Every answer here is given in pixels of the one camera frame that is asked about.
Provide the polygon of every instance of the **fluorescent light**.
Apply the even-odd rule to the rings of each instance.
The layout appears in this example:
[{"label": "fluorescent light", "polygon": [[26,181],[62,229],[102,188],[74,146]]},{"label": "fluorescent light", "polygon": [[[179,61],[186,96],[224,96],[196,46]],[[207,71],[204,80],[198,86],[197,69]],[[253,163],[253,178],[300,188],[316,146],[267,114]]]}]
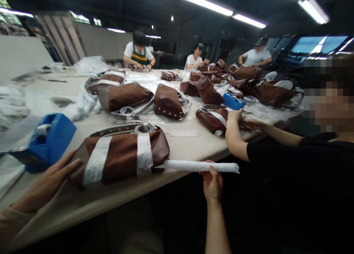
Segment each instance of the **fluorescent light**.
[{"label": "fluorescent light", "polygon": [[233,14],[233,11],[228,10],[226,8],[223,8],[223,7],[220,7],[220,6],[216,5],[216,4],[208,2],[206,0],[187,0],[187,1],[192,2],[194,4],[197,4],[199,6],[202,6],[202,7],[206,7],[208,9],[210,9],[210,10],[216,11],[216,12],[224,14],[226,16],[231,16]]},{"label": "fluorescent light", "polygon": [[352,42],[352,40],[354,40],[354,38],[351,38],[351,39],[339,50],[339,52],[342,51],[342,50],[344,50],[344,49],[348,46],[348,44],[350,44],[350,43]]},{"label": "fluorescent light", "polygon": [[118,29],[107,28],[107,30],[109,30],[109,31],[114,31],[114,32],[120,32],[120,33],[125,33],[125,31],[118,30]]},{"label": "fluorescent light", "polygon": [[243,22],[245,22],[245,23],[248,23],[248,24],[251,24],[251,25],[253,25],[253,26],[256,26],[256,27],[258,27],[258,28],[262,28],[262,29],[263,29],[263,28],[266,27],[265,24],[260,23],[260,22],[257,22],[257,21],[255,21],[255,20],[253,20],[253,19],[247,18],[247,17],[245,17],[245,16],[243,16],[243,15],[241,15],[241,14],[236,14],[236,15],[234,16],[234,18],[237,19],[237,20],[239,20],[239,21],[243,21]]},{"label": "fluorescent light", "polygon": [[155,38],[155,39],[161,39],[160,36],[155,36],[155,35],[147,35],[146,37]]},{"label": "fluorescent light", "polygon": [[322,8],[317,4],[316,0],[298,1],[299,5],[319,24],[329,22],[329,17]]},{"label": "fluorescent light", "polygon": [[2,12],[2,13],[9,13],[9,14],[15,14],[15,15],[19,15],[19,16],[27,16],[27,17],[34,18],[32,14],[24,13],[24,12],[19,12],[19,11],[14,11],[14,10],[8,10],[8,9],[5,9],[5,8],[0,8],[0,12]]}]

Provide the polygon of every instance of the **black shirt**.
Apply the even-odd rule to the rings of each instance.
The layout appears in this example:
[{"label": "black shirt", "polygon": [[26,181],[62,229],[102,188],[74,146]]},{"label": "black shirt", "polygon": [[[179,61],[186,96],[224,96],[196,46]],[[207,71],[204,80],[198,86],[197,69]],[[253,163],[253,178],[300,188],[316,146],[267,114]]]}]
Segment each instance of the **black shirt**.
[{"label": "black shirt", "polygon": [[325,251],[348,243],[354,225],[354,143],[328,142],[335,137],[324,133],[298,146],[247,145],[252,166],[264,172],[264,202],[281,215],[281,229]]}]

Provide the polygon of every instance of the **green vest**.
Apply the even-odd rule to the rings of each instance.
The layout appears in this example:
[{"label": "green vest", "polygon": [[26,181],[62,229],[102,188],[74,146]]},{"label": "green vest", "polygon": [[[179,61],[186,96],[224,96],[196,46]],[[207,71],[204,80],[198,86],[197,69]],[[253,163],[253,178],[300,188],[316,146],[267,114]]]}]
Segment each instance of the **green vest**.
[{"label": "green vest", "polygon": [[146,59],[146,47],[144,50],[144,55],[140,54],[135,50],[135,43],[133,42],[133,55],[132,55],[132,60],[140,63],[141,65],[147,65],[148,61]]}]

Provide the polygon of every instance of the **table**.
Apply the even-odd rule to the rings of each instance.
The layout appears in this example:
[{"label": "table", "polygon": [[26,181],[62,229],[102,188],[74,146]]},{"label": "table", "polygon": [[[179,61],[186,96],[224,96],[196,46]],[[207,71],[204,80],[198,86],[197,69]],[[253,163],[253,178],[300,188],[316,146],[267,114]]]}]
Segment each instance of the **table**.
[{"label": "table", "polygon": [[[139,74],[153,74],[157,78],[160,78],[161,70],[152,70],[150,73]],[[62,95],[76,96],[79,92],[79,85],[84,83],[86,79],[87,78],[80,77],[61,78],[61,80],[66,80],[67,83],[48,82],[37,79],[34,83],[29,84],[27,88],[53,92],[60,91]],[[179,87],[179,83],[177,82],[168,83],[165,80],[161,80],[161,82]],[[191,120],[172,124],[166,128],[168,130],[197,130],[201,135],[200,137],[188,138],[167,137],[171,149],[171,160],[204,161],[210,159],[217,161],[230,154],[225,137],[210,133],[210,131],[197,120],[194,114],[197,106],[197,103],[193,103],[191,106]],[[299,113],[297,112],[290,113],[290,117],[296,117],[298,115]],[[67,152],[78,148],[84,138],[91,133],[114,126],[108,121],[108,118],[109,115],[104,111],[99,115],[91,112],[89,118],[75,122],[74,124],[77,127],[77,131]],[[285,128],[289,125],[270,119],[265,119],[264,121],[277,125],[280,128]],[[256,142],[265,137],[260,131],[242,131],[242,136],[247,142]],[[21,230],[12,241],[10,248],[12,251],[15,251],[33,244],[134,200],[188,174],[189,172],[170,169],[165,170],[162,174],[121,181],[105,187],[97,186],[95,189],[89,189],[82,193],[79,193],[73,186],[66,182],[52,201],[41,209],[24,229]],[[0,200],[0,208],[6,207],[18,199],[40,175],[41,174],[29,174],[25,172],[4,198]]]}]

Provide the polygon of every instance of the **blue tape dispenser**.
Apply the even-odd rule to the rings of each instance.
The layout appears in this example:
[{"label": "blue tape dispenser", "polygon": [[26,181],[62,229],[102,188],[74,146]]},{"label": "blue tape dispenser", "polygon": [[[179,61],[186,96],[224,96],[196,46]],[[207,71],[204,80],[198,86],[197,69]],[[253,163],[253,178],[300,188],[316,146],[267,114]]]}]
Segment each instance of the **blue tape dispenser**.
[{"label": "blue tape dispenser", "polygon": [[225,99],[223,104],[232,110],[240,110],[246,105],[246,102],[240,102],[238,99],[233,98],[232,94],[230,93],[225,93],[223,98]]},{"label": "blue tape dispenser", "polygon": [[24,163],[30,173],[45,171],[62,157],[75,131],[75,125],[65,115],[48,114],[38,123],[29,146],[9,154]]}]

